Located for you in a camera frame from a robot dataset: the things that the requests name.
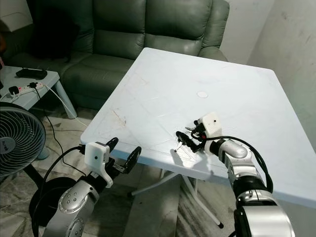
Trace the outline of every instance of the white plastic table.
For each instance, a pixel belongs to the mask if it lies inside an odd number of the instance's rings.
[[[49,88],[52,88],[53,86],[56,88],[57,94],[59,97],[63,100],[63,102],[66,104],[66,106],[71,110],[71,112],[68,111],[67,108],[65,108],[66,113],[70,119],[74,119],[77,117],[77,113],[71,103],[71,101],[68,98],[68,95],[66,94],[62,84],[59,81],[59,75],[57,72],[47,71],[47,76],[42,80],[35,80],[30,78],[18,78],[16,76],[16,72],[21,70],[22,68],[19,67],[11,67],[11,66],[4,66],[0,70],[0,80],[3,84],[3,88],[0,90],[2,102],[11,102],[12,97],[10,95],[6,95],[9,92],[9,88],[12,86],[20,86],[24,87],[30,84],[31,82],[41,82],[45,85],[47,85]],[[43,87],[38,90],[40,97],[45,95],[48,92],[48,89],[46,87]],[[16,100],[14,100],[14,104],[19,105],[23,107],[26,110],[29,110],[37,101],[39,100],[38,95],[35,91],[20,95],[20,97]]]
[[[276,198],[316,208],[316,154],[269,69],[144,48],[81,141],[118,137],[116,157],[127,158],[141,146],[139,163],[226,182],[227,170],[216,156],[193,154],[185,146],[173,152],[175,132],[209,112],[219,116],[223,135],[259,151]]]

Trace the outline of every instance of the keys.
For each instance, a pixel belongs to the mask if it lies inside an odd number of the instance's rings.
[[[182,146],[182,142],[179,142],[179,144],[178,144],[178,146],[177,146],[177,148],[174,150],[174,152],[177,152],[177,150],[179,150],[179,148]]]

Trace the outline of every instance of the black fan stand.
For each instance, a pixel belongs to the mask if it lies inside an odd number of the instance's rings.
[[[32,221],[38,221],[40,226],[46,227],[58,208],[59,198],[66,190],[75,185],[76,181],[69,177],[58,177],[49,180],[45,183],[42,197],[40,198],[39,189],[44,181],[44,178],[31,164],[26,166],[24,171],[38,187],[38,190],[34,193],[30,202],[30,216]]]

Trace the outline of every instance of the small side table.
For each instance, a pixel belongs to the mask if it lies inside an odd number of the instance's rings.
[[[31,82],[41,82],[47,85],[49,88],[52,88],[53,86],[55,87],[57,94],[70,110],[68,111],[68,109],[65,108],[64,106],[66,113],[68,115],[68,118],[74,119],[77,117],[77,113],[68,95],[66,94],[62,84],[59,81],[59,75],[57,72],[47,71],[47,76],[44,79],[35,80],[35,79],[30,79],[30,78],[18,78],[16,76],[16,72],[21,69],[22,68],[19,68],[19,67],[4,66],[0,70],[0,80],[3,84],[3,88],[0,90],[0,94],[1,96],[4,96],[4,98],[1,98],[2,102],[12,101],[12,97],[10,97],[10,95],[7,94],[11,86],[26,86]],[[44,88],[39,89],[38,92],[39,92],[40,97],[42,97],[48,92],[48,89],[44,87]],[[29,92],[29,93],[20,95],[20,97],[16,99],[13,103],[23,107],[26,110],[29,110],[38,100],[39,100],[38,95],[34,91],[34,92]]]

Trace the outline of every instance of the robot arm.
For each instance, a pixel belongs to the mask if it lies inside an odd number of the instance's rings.
[[[59,199],[55,215],[48,222],[43,237],[80,237],[99,194],[110,188],[113,179],[120,173],[127,174],[138,160],[141,148],[137,147],[124,165],[118,165],[110,158],[110,152],[118,143],[114,138],[107,144],[88,143],[85,147],[85,164],[92,171],[82,176],[77,183],[65,191]]]
[[[221,126],[214,113],[196,120],[195,125],[195,128],[188,129],[192,137],[200,142],[198,145],[182,132],[176,135],[179,142],[189,146],[193,152],[204,150],[208,154],[215,154],[225,164],[236,197],[236,236],[294,237],[289,218],[272,196],[273,184],[264,161],[259,159],[266,170],[268,187],[253,163],[253,159],[258,160],[260,154],[246,142],[239,144],[233,141],[241,141],[238,138],[221,136]]]

